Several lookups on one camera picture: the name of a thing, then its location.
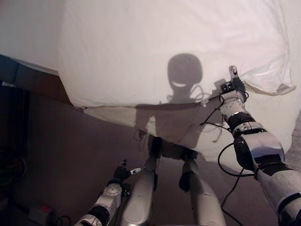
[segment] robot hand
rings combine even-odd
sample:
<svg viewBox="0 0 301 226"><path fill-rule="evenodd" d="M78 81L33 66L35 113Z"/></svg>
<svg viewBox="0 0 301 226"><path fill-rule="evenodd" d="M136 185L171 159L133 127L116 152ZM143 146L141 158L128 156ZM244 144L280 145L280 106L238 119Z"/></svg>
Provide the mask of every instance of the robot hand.
<svg viewBox="0 0 301 226"><path fill-rule="evenodd" d="M131 175L135 173L139 173L141 171L141 168L135 168L132 170L127 170L125 167L127 165L127 160L123 160L119 166L115 169L115 172L113 174L113 180L119 180L120 182L128 179Z"/></svg>

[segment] floor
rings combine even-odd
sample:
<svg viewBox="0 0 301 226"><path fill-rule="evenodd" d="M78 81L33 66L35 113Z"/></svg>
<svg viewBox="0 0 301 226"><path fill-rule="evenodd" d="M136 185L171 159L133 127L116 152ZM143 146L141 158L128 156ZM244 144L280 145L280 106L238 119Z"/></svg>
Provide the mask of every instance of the floor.
<svg viewBox="0 0 301 226"><path fill-rule="evenodd" d="M129 168L143 165L147 145L136 141L134 132L134 128L104 122L71 106L31 95L28 168L17 184L16 200L26 207L46 203L58 215L66 214L76 223L90 209L122 159L128 159ZM296 161L299 147L295 141L287 160L300 167ZM224 174L216 163L201 159L197 162L203 178L222 200L235 178ZM181 161L161 158L152 224L193 223L190 197L178 187L181 170ZM240 180L225 209L245 226L277 225L274 211L252 178ZM228 217L226 221L229 226L237 225Z"/></svg>

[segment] white sheet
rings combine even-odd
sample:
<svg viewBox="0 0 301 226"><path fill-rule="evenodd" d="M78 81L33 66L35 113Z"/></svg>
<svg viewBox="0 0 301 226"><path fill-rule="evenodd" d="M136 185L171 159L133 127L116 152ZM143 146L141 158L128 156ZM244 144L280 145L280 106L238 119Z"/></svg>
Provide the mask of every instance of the white sheet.
<svg viewBox="0 0 301 226"><path fill-rule="evenodd" d="M291 51L290 71L293 83L297 87L291 93L276 97L250 92L246 109L280 140L286 152L291 146L294 123L301 109L301 2L282 0L281 3L288 28ZM214 100L207 106L209 105L208 108L191 106L189 108L178 107L177 110L165 108L138 111L131 107L98 107L88 108L85 113L102 120L136 126L153 135L162 136L170 142L191 147L200 152L207 161L217 161L221 149L231 143L233 138L227 132L223 132L220 136L220 130L211 125L204 128L198 126L209 115L210 109L218 105L218 102ZM141 121L146 121L143 118L148 119L146 125L141 123ZM218 115L215 115L210 121L217 123L219 119ZM222 163L238 171L241 169L235 159L233 148L224 153Z"/></svg>
<svg viewBox="0 0 301 226"><path fill-rule="evenodd" d="M292 86L285 30L278 0L66 0L59 74L86 107L205 100L232 64L276 93Z"/></svg>
<svg viewBox="0 0 301 226"><path fill-rule="evenodd" d="M0 54L56 73L63 9L63 0L0 0Z"/></svg>

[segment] black cable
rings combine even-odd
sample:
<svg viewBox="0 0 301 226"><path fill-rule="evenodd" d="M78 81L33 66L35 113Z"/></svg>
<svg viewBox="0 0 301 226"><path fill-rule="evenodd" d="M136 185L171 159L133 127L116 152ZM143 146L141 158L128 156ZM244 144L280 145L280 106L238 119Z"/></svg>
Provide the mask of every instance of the black cable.
<svg viewBox="0 0 301 226"><path fill-rule="evenodd" d="M246 94L246 100L247 100L247 99L249 98L250 95L249 95L246 91L244 91L244 92L245 92L245 94Z"/></svg>
<svg viewBox="0 0 301 226"><path fill-rule="evenodd" d="M62 218L67 218L68 221L69 221L68 226L71 226L71 219L67 215L63 215L63 216L58 217L57 220L56 220L56 222L55 222L56 226L57 226L57 223L58 223L59 220L61 221L61 225L63 226L63 220L62 220Z"/></svg>
<svg viewBox="0 0 301 226"><path fill-rule="evenodd" d="M230 176L234 176L234 177L239 177L239 178L244 178L244 177L253 177L254 174L244 174L244 175L240 175L240 174L233 174L233 173L230 173L228 172L227 170L225 170L222 165L221 165L221 162L220 162L220 159L221 159L221 155L223 154L223 152L228 148L230 147L231 145L233 145L234 143L231 143L231 144L228 144L227 146L225 146L222 151L219 153L218 155L218 158L217 158L217 163L219 165L219 167L222 169L222 171L224 171L226 174L230 175Z"/></svg>
<svg viewBox="0 0 301 226"><path fill-rule="evenodd" d="M235 217L233 217L231 214L229 214L227 211L223 210L223 213L227 214L229 217L231 217L236 223L238 223L240 226L244 226L242 223L240 223L239 220L237 220Z"/></svg>
<svg viewBox="0 0 301 226"><path fill-rule="evenodd" d="M240 171L239 175L242 175L242 174L243 174L243 171L244 171L244 168ZM226 203L228 197L231 195L232 192L234 192L234 190L235 190L235 188L236 188L236 186L237 186L237 184L238 184L238 182L239 182L239 179L240 179L240 177L237 177L234 186L233 186L232 189L229 191L229 193L225 196L224 200L222 201L221 208L224 207L224 205L225 205L225 203Z"/></svg>
<svg viewBox="0 0 301 226"><path fill-rule="evenodd" d="M244 168L241 170L241 172L239 173L239 175L242 175L243 171L244 171ZM225 196L225 198L224 198L224 200L222 201L222 204L221 204L221 209L222 209L222 211L223 211L225 214L227 214L230 218L232 218L236 223L238 223L240 226L243 226L243 224L242 224L239 220L237 220L235 217L233 217L231 214L229 214L229 213L228 213L227 211L225 211L225 209L223 208L224 205L225 205L225 203L226 203L226 201L227 201L227 199L229 198L229 196L232 194L232 192L234 192L234 190L235 190L235 188L236 188L236 186L237 186L237 184L238 184L238 182L239 182L239 179L240 179L240 177L237 177L234 186L233 186L232 189L229 191L229 193Z"/></svg>
<svg viewBox="0 0 301 226"><path fill-rule="evenodd" d="M231 133L231 131L230 131L230 128L226 128L226 127L223 127L223 126L220 126L220 125L216 125L216 124L214 124L214 123L212 123L212 122L203 122L202 124L200 124L200 126L201 125L204 125L204 124L210 124L210 125L214 125L214 126L216 126L216 127L220 127L220 128L222 128L222 129L225 129L225 130L227 130L229 133Z"/></svg>
<svg viewBox="0 0 301 226"><path fill-rule="evenodd" d="M219 110L219 108L224 104L225 100L224 98L220 95L220 98L222 98L222 103L217 107L215 108L210 114L209 116L205 119L205 121L203 123L200 124L200 126L204 125L207 123L207 121L210 119L210 117L217 111Z"/></svg>

